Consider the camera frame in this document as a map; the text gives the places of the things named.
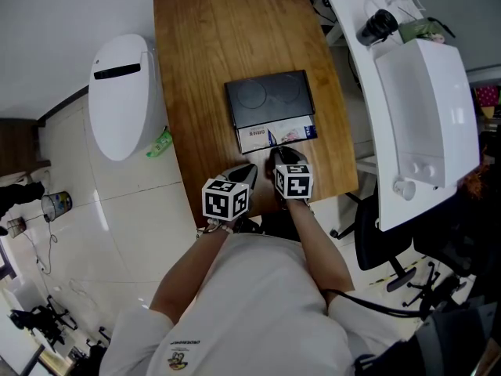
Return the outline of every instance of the white tiled floor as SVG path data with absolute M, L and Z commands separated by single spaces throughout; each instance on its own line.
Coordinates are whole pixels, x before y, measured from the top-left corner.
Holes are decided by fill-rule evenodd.
M 335 62 L 345 57 L 343 51 L 334 54 Z M 341 84 L 349 81 L 341 77 Z M 353 88 L 348 85 L 350 92 L 345 96 L 351 132 L 357 154 L 367 155 L 372 150 L 368 120 L 360 106 L 362 96 Z M 14 259 L 15 270 L 33 279 L 43 295 L 47 295 L 45 282 L 49 293 L 72 312 L 80 329 L 98 338 L 98 327 L 112 329 L 121 309 L 149 305 L 163 275 L 195 241 L 196 227 L 175 151 L 171 147 L 152 159 L 146 157 L 146 149 L 121 163 L 109 161 L 94 140 L 87 96 L 51 117 L 40 138 L 41 151 L 52 162 L 50 191 L 66 190 L 74 200 L 71 211 L 51 223 L 58 238 L 52 244 L 52 272 L 42 279 L 35 263 L 36 248 L 45 271 L 49 270 L 49 231 L 43 218 L 28 223 L 26 235 L 34 247 L 23 235 L 3 237 L 2 241 Z M 35 180 L 42 176 L 43 171 L 34 174 Z M 359 183 L 360 197 L 373 193 L 373 176 L 359 174 Z M 315 202 L 312 209 L 328 233 L 349 226 L 356 205 L 340 196 Z M 5 226 L 7 220 L 18 216 L 31 219 L 40 214 L 40 201 L 16 205 L 1 224 Z M 384 293 L 385 283 L 371 286 L 388 277 L 391 267 L 362 272 L 356 262 L 353 234 L 333 242 L 345 257 L 356 288 L 370 287 L 396 305 L 403 301 L 402 294 Z M 410 248 L 399 260 L 407 266 L 419 257 Z M 412 331 L 415 326 L 407 322 L 403 327 Z

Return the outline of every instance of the black box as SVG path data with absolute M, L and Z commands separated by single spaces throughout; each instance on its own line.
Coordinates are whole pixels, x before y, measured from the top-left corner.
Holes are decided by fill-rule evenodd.
M 235 128 L 313 115 L 306 71 L 291 71 L 225 83 Z

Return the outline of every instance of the toilet lid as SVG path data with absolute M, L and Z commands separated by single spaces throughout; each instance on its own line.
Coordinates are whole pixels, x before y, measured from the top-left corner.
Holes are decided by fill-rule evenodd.
M 137 34 L 119 36 L 96 54 L 88 109 L 97 145 L 111 160 L 138 146 L 151 104 L 150 69 L 148 45 Z

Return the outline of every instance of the wooden table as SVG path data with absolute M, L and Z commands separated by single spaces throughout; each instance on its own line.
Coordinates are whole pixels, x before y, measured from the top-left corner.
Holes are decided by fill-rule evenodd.
M 355 156 L 341 87 L 308 0 L 153 0 L 169 125 L 198 226 L 207 179 L 245 162 L 259 168 L 250 215 L 277 210 L 265 178 L 269 150 L 242 155 L 224 84 L 306 70 L 318 139 L 291 145 L 313 166 L 314 201 L 357 189 Z

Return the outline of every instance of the white t-shirt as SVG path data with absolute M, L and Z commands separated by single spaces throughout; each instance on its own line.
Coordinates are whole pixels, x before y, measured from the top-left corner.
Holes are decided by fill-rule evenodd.
M 360 354 L 401 339 L 397 330 L 343 297 L 327 308 L 301 244 L 235 234 L 177 325 L 148 309 L 120 314 L 100 376 L 352 374 Z

